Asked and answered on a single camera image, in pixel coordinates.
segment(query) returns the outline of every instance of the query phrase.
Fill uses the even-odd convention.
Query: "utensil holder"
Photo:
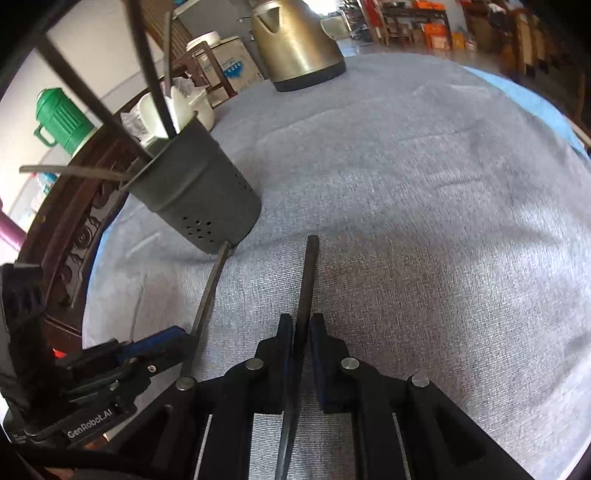
[[[261,213],[259,196],[196,118],[124,189],[208,254],[240,243]]]

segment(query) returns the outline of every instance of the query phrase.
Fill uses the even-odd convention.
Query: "electric kettle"
[[[317,85],[346,70],[339,46],[302,0],[259,1],[252,11],[252,33],[279,92]]]

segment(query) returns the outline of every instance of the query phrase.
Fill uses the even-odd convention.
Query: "white wall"
[[[121,0],[80,1],[50,31],[50,37],[99,97],[139,72]],[[161,59],[161,50],[149,41],[154,59]],[[37,95],[51,87],[62,87],[82,111],[87,110],[36,51],[29,55],[0,101],[0,197],[5,212],[28,179],[18,173],[18,167],[39,163],[48,151],[33,137],[33,130],[37,127]]]
[[[464,16],[464,10],[456,0],[436,0],[437,2],[445,5],[447,13],[447,19],[449,20],[449,26],[452,32],[457,31],[458,28],[468,31],[466,28],[466,17]]]

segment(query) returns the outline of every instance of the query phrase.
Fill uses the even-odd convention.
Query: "cardboard box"
[[[452,33],[452,42],[454,50],[463,50],[464,48],[466,48],[466,41],[462,33]]]
[[[484,17],[469,16],[468,30],[476,37],[476,43],[479,50],[487,52],[501,51],[501,42],[495,29],[488,23]]]
[[[431,46],[438,50],[449,50],[449,41],[442,35],[431,35]]]

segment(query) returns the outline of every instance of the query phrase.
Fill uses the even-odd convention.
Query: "wooden chair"
[[[212,85],[211,79],[205,74],[203,67],[199,63],[199,57],[204,54],[219,80],[219,83],[216,85]],[[226,91],[228,98],[237,95],[207,42],[201,42],[195,45],[189,51],[183,53],[179,58],[174,60],[173,70],[184,70],[191,77],[191,80],[196,86],[206,86],[209,93],[223,88]]]

